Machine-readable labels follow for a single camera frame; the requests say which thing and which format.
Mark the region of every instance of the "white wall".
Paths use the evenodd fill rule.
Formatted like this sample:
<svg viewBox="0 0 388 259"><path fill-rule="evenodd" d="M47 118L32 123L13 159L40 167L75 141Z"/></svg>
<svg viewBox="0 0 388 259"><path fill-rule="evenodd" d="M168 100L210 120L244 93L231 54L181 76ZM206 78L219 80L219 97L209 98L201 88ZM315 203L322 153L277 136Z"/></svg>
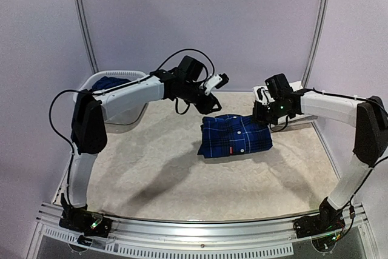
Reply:
<svg viewBox="0 0 388 259"><path fill-rule="evenodd" d="M0 0L0 258L22 258L42 201L50 201L69 146L49 127L62 89L90 75L74 0ZM69 134L71 97L54 122Z"/></svg>
<svg viewBox="0 0 388 259"><path fill-rule="evenodd" d="M171 53L194 47L230 76L225 90L250 90L281 72L290 81L300 80L319 6L319 0L84 2L101 70L149 72Z"/></svg>
<svg viewBox="0 0 388 259"><path fill-rule="evenodd" d="M309 87L328 92L382 97L388 107L388 0L329 0ZM320 119L339 172L347 169L355 131ZM388 258L388 163L380 164L357 197Z"/></svg>

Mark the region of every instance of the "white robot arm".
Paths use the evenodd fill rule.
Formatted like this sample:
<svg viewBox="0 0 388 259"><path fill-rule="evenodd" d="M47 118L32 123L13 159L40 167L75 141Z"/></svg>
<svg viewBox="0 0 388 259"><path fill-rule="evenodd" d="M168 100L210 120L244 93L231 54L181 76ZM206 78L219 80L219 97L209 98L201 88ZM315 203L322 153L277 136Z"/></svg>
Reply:
<svg viewBox="0 0 388 259"><path fill-rule="evenodd" d="M354 197L388 146L388 118L382 100L350 98L311 89L293 91L283 74L266 80L259 88L253 117L259 123L278 124L282 116L308 114L330 118L356 128L355 147L349 170L319 207L319 215L294 221L298 238L321 234L340 221L342 210Z"/></svg>
<svg viewBox="0 0 388 259"><path fill-rule="evenodd" d="M68 170L67 197L61 197L64 208L59 222L61 227L99 237L106 237L110 231L112 222L101 214L88 212L86 200L93 164L107 144L105 121L138 105L167 98L181 98L202 114L221 110L211 92L229 79L226 74L213 74L204 81L197 81L204 67L199 61L185 56L178 67L169 71L157 70L107 90L78 93L72 119L75 153Z"/></svg>

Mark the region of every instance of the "blue cloth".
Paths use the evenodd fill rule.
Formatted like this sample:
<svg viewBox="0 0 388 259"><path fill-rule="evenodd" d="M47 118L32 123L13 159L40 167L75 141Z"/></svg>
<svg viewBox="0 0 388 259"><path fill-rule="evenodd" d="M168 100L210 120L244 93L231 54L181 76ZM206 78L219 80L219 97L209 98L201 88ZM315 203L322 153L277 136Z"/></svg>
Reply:
<svg viewBox="0 0 388 259"><path fill-rule="evenodd" d="M125 84L130 82L125 78L116 78L116 77L102 77L100 80L95 82L92 86L92 92L102 89L109 89L115 86L119 86L121 84Z"/></svg>
<svg viewBox="0 0 388 259"><path fill-rule="evenodd" d="M252 116L206 116L202 122L202 145L198 155L205 158L255 153L272 147L268 126L255 123Z"/></svg>

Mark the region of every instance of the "white basket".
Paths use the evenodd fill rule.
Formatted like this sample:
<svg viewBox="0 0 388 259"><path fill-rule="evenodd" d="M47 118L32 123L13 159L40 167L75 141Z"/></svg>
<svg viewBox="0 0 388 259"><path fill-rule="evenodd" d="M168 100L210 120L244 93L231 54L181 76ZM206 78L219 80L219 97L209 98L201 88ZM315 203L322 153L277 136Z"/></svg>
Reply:
<svg viewBox="0 0 388 259"><path fill-rule="evenodd" d="M134 81L146 76L145 73L141 71L101 71L91 77L81 86L80 90L83 89L92 89L92 86L95 82L100 80L102 77L116 77L116 78L127 78L130 81ZM77 101L77 93L73 95L74 103ZM108 132L127 132L134 128L141 120L144 112L146 111L147 104L137 106L131 110L127 110L118 115L115 115L113 118L106 121L106 129Z"/></svg>

